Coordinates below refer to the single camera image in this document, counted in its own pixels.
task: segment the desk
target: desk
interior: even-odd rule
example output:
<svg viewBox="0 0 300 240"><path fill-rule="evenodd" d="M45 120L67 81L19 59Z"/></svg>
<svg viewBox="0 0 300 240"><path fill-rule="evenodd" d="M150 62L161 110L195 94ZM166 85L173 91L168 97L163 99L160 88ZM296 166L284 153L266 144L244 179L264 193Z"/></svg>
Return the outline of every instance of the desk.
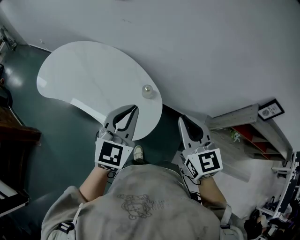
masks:
<svg viewBox="0 0 300 240"><path fill-rule="evenodd" d="M146 84L155 91L150 99L142 96ZM44 97L82 109L100 123L118 107L137 105L140 112L133 140L147 136L162 112L159 90L142 67L120 50L96 42L73 42L52 52L40 68L37 89Z"/></svg>

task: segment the dark floor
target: dark floor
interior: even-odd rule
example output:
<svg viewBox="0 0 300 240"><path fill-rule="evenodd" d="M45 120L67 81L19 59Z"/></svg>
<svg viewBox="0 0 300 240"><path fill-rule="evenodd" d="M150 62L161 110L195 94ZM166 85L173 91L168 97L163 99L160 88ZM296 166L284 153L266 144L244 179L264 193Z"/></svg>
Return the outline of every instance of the dark floor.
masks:
<svg viewBox="0 0 300 240"><path fill-rule="evenodd" d="M48 55L22 45L16 52L7 54L2 63L5 86L14 101L13 110L26 126L42 132L41 146L31 153L25 177L30 204L13 214L22 213L24 218L30 218L32 212L40 211L40 219L35 219L37 223L64 189L70 185L80 186L92 170L95 135L101 126L75 106L39 94L36 79ZM146 160L151 163L172 160L180 144L179 115L164 105L156 128L136 141L143 146Z"/></svg>

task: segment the gray sweatshirt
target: gray sweatshirt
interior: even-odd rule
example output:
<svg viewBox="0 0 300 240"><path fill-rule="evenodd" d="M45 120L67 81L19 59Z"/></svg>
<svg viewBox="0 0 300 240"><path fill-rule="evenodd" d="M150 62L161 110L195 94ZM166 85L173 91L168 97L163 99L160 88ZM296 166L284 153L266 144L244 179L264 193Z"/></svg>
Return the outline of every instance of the gray sweatshirt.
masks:
<svg viewBox="0 0 300 240"><path fill-rule="evenodd" d="M122 169L106 195L86 202L68 187L47 212L41 239L61 222L72 222L77 240L217 240L220 221L192 200L176 172L155 165Z"/></svg>

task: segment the white strap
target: white strap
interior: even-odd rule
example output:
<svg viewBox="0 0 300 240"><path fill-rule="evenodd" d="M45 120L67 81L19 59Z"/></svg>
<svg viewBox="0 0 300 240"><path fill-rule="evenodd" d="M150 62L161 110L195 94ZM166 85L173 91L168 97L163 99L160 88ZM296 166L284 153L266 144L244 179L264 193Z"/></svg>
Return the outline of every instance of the white strap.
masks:
<svg viewBox="0 0 300 240"><path fill-rule="evenodd" d="M76 214L75 214L75 217L74 217L74 219L73 219L73 225L75 226L76 225L76 222L77 222L77 218L78 218L78 216L79 216L79 213L80 213L80 211L81 211L81 209L83 208L83 203L81 203L80 205L79 205L79 209L77 210L77 212L76 212Z"/></svg>
<svg viewBox="0 0 300 240"><path fill-rule="evenodd" d="M231 217L231 213L232 213L231 206L229 206L227 204L226 209L225 209L224 214L223 214L223 217L222 217L222 220L220 222L221 225L227 225L228 224L229 219Z"/></svg>

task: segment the shelf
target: shelf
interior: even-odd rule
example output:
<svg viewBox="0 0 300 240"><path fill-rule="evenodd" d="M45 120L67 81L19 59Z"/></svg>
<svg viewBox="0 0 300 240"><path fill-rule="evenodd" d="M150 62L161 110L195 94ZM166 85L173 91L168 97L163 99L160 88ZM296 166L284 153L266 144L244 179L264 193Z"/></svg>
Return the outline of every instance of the shelf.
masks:
<svg viewBox="0 0 300 240"><path fill-rule="evenodd" d="M245 124L232 127L246 141L244 151L250 153L253 158L267 160L284 160L283 156L274 146L265 139L252 125Z"/></svg>
<svg viewBox="0 0 300 240"><path fill-rule="evenodd" d="M263 121L258 118L256 122L250 125L262 134L285 160L290 158L292 147L273 120Z"/></svg>
<svg viewBox="0 0 300 240"><path fill-rule="evenodd" d="M253 136L252 138L252 142L253 143L264 143L264 142L268 142L267 139L265 139L264 137L258 137L258 136Z"/></svg>

